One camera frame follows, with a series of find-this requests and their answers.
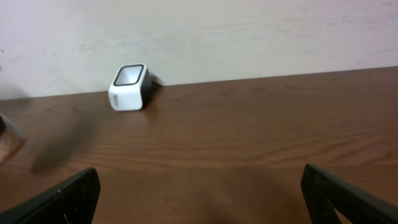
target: wood grain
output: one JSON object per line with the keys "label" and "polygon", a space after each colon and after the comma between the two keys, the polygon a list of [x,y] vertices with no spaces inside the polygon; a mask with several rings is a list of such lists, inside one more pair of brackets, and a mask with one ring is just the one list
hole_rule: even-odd
{"label": "wood grain", "polygon": [[310,223],[308,162],[398,204],[397,102],[398,67],[167,86],[126,113],[103,92],[0,101],[29,137],[0,211],[93,166],[94,223]]}

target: white device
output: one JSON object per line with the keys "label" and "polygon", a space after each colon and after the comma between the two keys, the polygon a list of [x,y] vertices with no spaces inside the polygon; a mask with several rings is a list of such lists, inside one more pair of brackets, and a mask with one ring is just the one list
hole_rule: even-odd
{"label": "white device", "polygon": [[152,82],[146,65],[126,65],[119,69],[108,95],[117,111],[139,110],[150,97]]}

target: tabletop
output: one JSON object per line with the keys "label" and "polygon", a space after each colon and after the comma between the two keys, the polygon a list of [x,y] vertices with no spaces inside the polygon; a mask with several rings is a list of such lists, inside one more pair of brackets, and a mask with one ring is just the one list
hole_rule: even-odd
{"label": "tabletop", "polygon": [[310,223],[317,164],[398,205],[398,67],[164,86],[141,111],[106,92],[0,101],[28,135],[0,211],[95,167],[93,223]]}

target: black object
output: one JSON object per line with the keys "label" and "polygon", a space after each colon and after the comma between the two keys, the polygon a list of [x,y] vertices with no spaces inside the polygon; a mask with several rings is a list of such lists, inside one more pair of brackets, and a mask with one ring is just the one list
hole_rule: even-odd
{"label": "black object", "polygon": [[1,224],[89,224],[93,220],[100,180],[89,168],[40,195],[0,213]]}
{"label": "black object", "polygon": [[301,189],[314,224],[341,223],[333,208],[352,223],[398,223],[398,208],[313,164],[304,169]]}

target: white wall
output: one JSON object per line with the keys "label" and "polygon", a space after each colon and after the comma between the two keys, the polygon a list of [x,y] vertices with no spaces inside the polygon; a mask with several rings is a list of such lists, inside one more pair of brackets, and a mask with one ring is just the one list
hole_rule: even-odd
{"label": "white wall", "polygon": [[398,65],[397,0],[0,0],[0,99]]}

